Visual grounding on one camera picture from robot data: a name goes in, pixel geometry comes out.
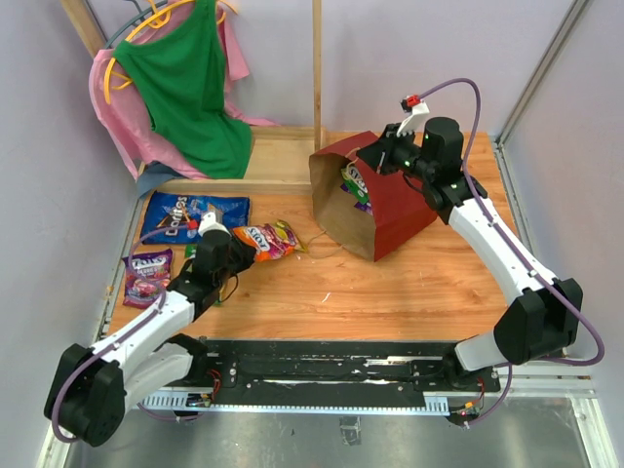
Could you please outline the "orange Tops candy bag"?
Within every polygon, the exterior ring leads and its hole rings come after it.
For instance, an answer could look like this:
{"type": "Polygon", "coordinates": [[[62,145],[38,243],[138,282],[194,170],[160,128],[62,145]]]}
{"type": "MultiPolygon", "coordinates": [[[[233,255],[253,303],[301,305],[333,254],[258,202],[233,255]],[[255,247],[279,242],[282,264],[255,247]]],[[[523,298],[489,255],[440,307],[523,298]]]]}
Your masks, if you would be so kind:
{"type": "Polygon", "coordinates": [[[293,228],[281,219],[262,225],[235,227],[232,233],[243,244],[255,249],[255,262],[276,260],[295,252],[307,252],[305,244],[293,228]]]}

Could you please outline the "blue Doritos chip bag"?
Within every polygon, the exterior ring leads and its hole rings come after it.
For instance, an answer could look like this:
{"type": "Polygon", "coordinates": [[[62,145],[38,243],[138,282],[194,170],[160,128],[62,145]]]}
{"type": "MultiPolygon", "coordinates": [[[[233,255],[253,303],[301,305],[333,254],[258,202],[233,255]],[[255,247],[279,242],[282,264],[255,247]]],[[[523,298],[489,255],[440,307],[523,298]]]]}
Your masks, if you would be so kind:
{"type": "Polygon", "coordinates": [[[148,202],[140,236],[163,229],[145,244],[194,244],[200,239],[197,230],[188,224],[199,224],[207,212],[215,212],[226,228],[246,226],[252,203],[249,197],[218,197],[208,195],[172,194],[155,191],[148,202]]]}

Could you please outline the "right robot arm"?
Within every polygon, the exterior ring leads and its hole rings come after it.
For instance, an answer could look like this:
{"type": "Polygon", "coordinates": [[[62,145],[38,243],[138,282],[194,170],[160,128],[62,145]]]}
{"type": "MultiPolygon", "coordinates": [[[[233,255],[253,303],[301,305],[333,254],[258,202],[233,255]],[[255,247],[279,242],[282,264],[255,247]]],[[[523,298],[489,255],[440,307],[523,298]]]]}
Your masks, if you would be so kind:
{"type": "Polygon", "coordinates": [[[462,168],[464,137],[456,121],[429,119],[421,143],[389,124],[357,158],[379,175],[420,181],[427,206],[478,255],[502,290],[507,310],[489,332],[458,342],[443,359],[442,378],[454,390],[486,368],[549,358],[572,344],[583,292],[561,280],[518,240],[483,187],[462,168]]]}

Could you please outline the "purple Tops candy bag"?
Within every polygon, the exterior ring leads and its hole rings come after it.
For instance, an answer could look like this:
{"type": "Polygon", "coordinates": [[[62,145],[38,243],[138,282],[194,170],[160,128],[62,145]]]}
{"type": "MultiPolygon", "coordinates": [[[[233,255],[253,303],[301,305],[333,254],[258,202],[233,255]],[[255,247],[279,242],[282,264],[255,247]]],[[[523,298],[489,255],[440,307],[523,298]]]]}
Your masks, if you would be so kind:
{"type": "Polygon", "coordinates": [[[149,307],[158,298],[160,289],[165,288],[171,281],[173,257],[171,249],[135,253],[132,259],[123,257],[125,266],[123,304],[138,309],[149,307]]]}

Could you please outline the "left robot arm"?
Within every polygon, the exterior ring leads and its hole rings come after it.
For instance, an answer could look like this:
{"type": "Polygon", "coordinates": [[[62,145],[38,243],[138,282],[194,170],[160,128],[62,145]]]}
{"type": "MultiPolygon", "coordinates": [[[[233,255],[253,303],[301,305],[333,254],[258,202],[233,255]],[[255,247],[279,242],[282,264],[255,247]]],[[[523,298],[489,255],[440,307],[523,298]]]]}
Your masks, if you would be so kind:
{"type": "Polygon", "coordinates": [[[44,406],[64,443],[99,447],[127,412],[164,385],[195,386],[209,373],[207,350],[181,329],[199,319],[227,281],[254,263],[255,249],[217,225],[156,301],[108,338],[61,354],[44,406]]]}

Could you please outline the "red brown paper bag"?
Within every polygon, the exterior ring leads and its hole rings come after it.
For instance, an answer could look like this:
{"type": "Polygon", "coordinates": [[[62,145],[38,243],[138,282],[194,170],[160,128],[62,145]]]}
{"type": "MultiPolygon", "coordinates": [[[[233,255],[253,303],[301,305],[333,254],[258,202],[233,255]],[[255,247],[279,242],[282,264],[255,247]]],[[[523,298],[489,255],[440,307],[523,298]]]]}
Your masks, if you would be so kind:
{"type": "Polygon", "coordinates": [[[363,132],[309,156],[313,216],[340,246],[366,260],[378,261],[432,224],[438,215],[399,173],[379,175],[355,151],[375,142],[363,132]],[[361,203],[346,188],[342,170],[355,170],[368,190],[361,203]]]}

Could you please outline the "yellow green candy bag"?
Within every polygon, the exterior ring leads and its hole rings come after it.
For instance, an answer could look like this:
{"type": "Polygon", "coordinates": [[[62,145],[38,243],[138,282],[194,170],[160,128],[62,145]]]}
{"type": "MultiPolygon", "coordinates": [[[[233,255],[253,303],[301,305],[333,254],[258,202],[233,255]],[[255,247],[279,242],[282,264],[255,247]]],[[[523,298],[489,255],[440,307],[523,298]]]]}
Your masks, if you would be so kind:
{"type": "Polygon", "coordinates": [[[186,260],[192,259],[192,258],[194,258],[196,256],[196,252],[197,252],[197,245],[196,244],[187,245],[185,247],[185,250],[184,250],[184,258],[186,260]]]}
{"type": "Polygon", "coordinates": [[[371,201],[366,183],[354,162],[350,162],[340,171],[343,182],[340,188],[356,199],[354,207],[372,215],[371,201]]]}

